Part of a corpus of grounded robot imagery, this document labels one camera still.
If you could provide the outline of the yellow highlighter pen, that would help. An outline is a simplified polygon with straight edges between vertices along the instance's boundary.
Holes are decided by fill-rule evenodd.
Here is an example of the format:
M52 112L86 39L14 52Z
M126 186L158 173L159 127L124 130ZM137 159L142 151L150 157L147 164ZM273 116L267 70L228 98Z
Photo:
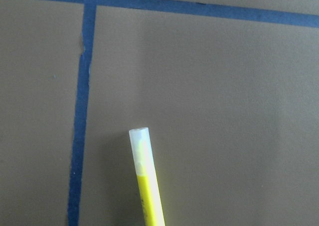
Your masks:
M129 131L145 225L165 225L157 174L147 127Z

